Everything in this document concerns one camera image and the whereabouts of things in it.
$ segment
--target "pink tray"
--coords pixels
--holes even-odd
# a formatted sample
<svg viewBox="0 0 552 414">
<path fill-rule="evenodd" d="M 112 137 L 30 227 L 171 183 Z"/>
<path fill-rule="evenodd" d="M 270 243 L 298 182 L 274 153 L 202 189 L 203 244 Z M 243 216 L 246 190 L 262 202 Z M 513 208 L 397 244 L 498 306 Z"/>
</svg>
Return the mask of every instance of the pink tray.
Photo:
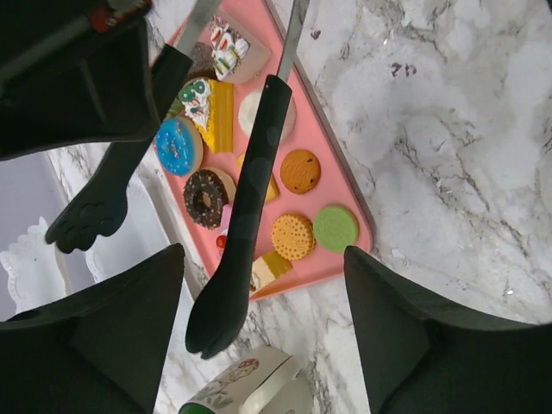
<svg viewBox="0 0 552 414">
<path fill-rule="evenodd" d="M 255 89 L 260 89 L 265 82 L 267 74 L 275 74 L 278 69 L 279 57 L 282 52 L 282 38 L 275 21 L 263 0 L 224 0 L 221 9 L 234 17 L 247 28 L 261 43 L 272 50 L 272 57 L 263 68 L 260 76 L 253 78 L 246 84 L 235 85 L 234 101 L 234 152 L 212 154 L 205 146 L 202 166 L 216 166 L 227 172 L 237 182 L 238 172 L 235 159 L 242 154 L 248 144 L 248 138 L 242 133 L 237 121 L 237 114 L 242 99 Z M 181 33 L 182 28 L 175 34 L 174 41 Z M 209 39 L 205 32 L 202 41 Z M 329 138 L 317 113 L 301 83 L 295 69 L 288 81 L 293 90 L 293 99 L 297 106 L 297 121 L 295 127 L 280 145 L 276 162 L 274 163 L 274 177 L 279 187 L 280 195 L 275 200 L 265 204 L 260 221 L 260 231 L 255 253 L 264 254 L 272 249 L 270 231 L 273 222 L 285 213 L 299 213 L 314 220 L 322 207 L 328 204 L 341 204 L 347 206 L 357 217 L 360 225 L 360 235 L 356 245 L 365 251 L 372 248 L 372 235 L 367 219 L 361 212 L 361 208 L 354 196 L 345 173 L 339 161 L 334 155 Z M 305 195 L 296 195 L 289 192 L 279 178 L 279 168 L 284 157 L 294 149 L 308 149 L 320 159 L 322 165 L 322 177 L 317 187 Z M 184 207 L 182 190 L 186 177 L 175 177 L 165 172 L 166 179 L 171 187 L 172 194 L 176 198 L 185 223 L 190 230 L 201 256 L 205 270 L 212 276 L 220 261 L 220 255 L 216 249 L 215 240 L 220 231 L 207 230 L 196 225 L 188 216 Z M 267 298 L 278 295 L 302 286 L 312 285 L 342 274 L 343 256 L 325 251 L 316 246 L 314 251 L 306 258 L 294 261 L 293 270 L 282 275 L 272 284 L 256 292 L 251 300 Z"/>
</svg>

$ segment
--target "brown cookie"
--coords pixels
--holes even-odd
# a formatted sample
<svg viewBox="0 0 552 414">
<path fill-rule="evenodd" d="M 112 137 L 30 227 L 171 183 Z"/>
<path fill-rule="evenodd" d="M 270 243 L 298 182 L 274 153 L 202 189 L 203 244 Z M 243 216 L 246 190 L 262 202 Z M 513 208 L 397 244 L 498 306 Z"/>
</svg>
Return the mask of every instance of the brown cookie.
<svg viewBox="0 0 552 414">
<path fill-rule="evenodd" d="M 296 149 L 285 156 L 279 176 L 282 184 L 295 194 L 305 194 L 320 181 L 320 161 L 306 149 Z"/>
</svg>

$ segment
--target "white cake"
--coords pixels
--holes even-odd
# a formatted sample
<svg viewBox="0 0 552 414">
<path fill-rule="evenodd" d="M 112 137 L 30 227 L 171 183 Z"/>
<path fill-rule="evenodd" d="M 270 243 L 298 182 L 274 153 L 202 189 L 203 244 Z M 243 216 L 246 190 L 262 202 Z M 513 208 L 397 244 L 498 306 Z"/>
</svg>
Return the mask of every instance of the white cake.
<svg viewBox="0 0 552 414">
<path fill-rule="evenodd" d="M 268 62 L 271 51 L 239 22 L 217 11 L 210 23 L 216 78 L 231 84 L 243 84 Z"/>
<path fill-rule="evenodd" d="M 247 95 L 240 104 L 240 110 L 238 112 L 238 122 L 240 123 L 241 130 L 249 138 L 251 131 L 253 130 L 253 124 L 255 121 L 255 116 L 257 115 L 257 109 L 259 108 L 260 96 L 262 90 L 252 91 Z M 282 136 L 280 142 L 289 136 L 293 131 L 295 126 L 295 120 L 297 118 L 297 110 L 295 108 L 295 102 L 293 102 L 293 97 L 290 100 L 290 106 L 287 109 L 287 114 L 285 115 L 284 129 L 282 130 Z"/>
</svg>

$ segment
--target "blue donut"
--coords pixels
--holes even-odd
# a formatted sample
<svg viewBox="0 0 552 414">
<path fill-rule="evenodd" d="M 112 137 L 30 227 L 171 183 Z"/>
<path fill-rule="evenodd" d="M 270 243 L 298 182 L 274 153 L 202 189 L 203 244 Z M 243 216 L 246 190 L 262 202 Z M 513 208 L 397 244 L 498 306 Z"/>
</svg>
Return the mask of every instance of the blue donut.
<svg viewBox="0 0 552 414">
<path fill-rule="evenodd" d="M 182 119 L 166 119 L 155 135 L 155 149 L 161 165 L 171 174 L 182 177 L 193 173 L 192 168 L 196 164 L 196 158 L 202 156 L 198 153 L 196 142 L 192 134 L 198 134 L 196 130 L 190 131 Z"/>
</svg>

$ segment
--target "toy food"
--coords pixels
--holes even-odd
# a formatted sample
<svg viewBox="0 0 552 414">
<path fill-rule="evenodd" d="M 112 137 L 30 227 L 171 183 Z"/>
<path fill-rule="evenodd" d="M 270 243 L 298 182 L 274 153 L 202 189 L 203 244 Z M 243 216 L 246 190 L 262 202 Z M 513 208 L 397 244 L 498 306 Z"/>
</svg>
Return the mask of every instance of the toy food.
<svg viewBox="0 0 552 414">
<path fill-rule="evenodd" d="M 233 151 L 233 85 L 196 78 L 179 92 L 179 101 L 213 154 Z"/>
<path fill-rule="evenodd" d="M 232 17 L 223 12 L 217 14 L 210 23 L 216 77 L 242 84 L 262 69 L 271 52 Z"/>
<path fill-rule="evenodd" d="M 282 184 L 295 194 L 305 194 L 316 187 L 321 173 L 318 158 L 306 149 L 291 151 L 279 170 Z"/>
<path fill-rule="evenodd" d="M 299 214 L 284 214 L 273 224 L 271 239 L 276 250 L 288 260 L 301 260 L 315 246 L 312 223 Z"/>
<path fill-rule="evenodd" d="M 242 155 L 240 155 L 238 158 L 235 159 L 235 163 L 238 166 L 238 173 L 242 172 L 244 158 L 245 158 L 245 153 L 243 153 Z M 278 196 L 279 196 L 278 185 L 276 184 L 276 180 L 274 179 L 274 176 L 271 174 L 270 182 L 268 183 L 267 197 L 265 198 L 265 203 L 268 201 L 274 200 Z"/>
<path fill-rule="evenodd" d="M 230 216 L 232 216 L 232 204 L 226 204 L 223 206 L 223 217 L 221 218 L 221 234 L 216 238 L 216 248 L 218 253 L 223 254 L 226 247 L 226 240 L 228 236 L 228 226 L 230 225 Z"/>
<path fill-rule="evenodd" d="M 260 95 L 262 90 L 258 89 L 252 91 L 247 95 L 240 104 L 240 110 L 238 111 L 238 122 L 240 123 L 241 130 L 248 138 L 251 136 L 253 130 L 253 124 L 257 115 L 257 109 L 259 109 Z M 287 109 L 285 115 L 284 129 L 282 130 L 282 136 L 280 137 L 280 143 L 285 140 L 292 132 L 295 126 L 295 120 L 297 119 L 297 110 L 295 108 L 295 102 L 290 101 L 290 106 Z"/>
<path fill-rule="evenodd" d="M 275 250 L 263 254 L 253 262 L 249 293 L 254 294 L 290 270 L 292 270 L 290 261 L 284 259 Z"/>
<path fill-rule="evenodd" d="M 154 142 L 161 165 L 179 177 L 195 172 L 204 157 L 204 144 L 198 130 L 183 117 L 166 119 Z"/>
<path fill-rule="evenodd" d="M 359 224 L 353 213 L 341 205 L 328 205 L 314 219 L 314 236 L 324 249 L 343 253 L 359 237 Z"/>
<path fill-rule="evenodd" d="M 232 178 L 217 168 L 201 168 L 194 172 L 184 188 L 184 205 L 191 219 L 207 229 L 221 225 L 223 206 L 234 201 Z"/>
<path fill-rule="evenodd" d="M 190 53 L 190 59 L 193 61 L 191 68 L 188 71 L 186 82 L 194 78 L 215 78 L 215 69 L 213 68 L 214 60 L 211 56 L 211 48 L 202 42 L 196 43 Z M 184 105 L 179 101 L 178 97 L 174 98 L 171 108 L 166 114 L 167 118 L 178 115 L 184 111 Z"/>
</svg>

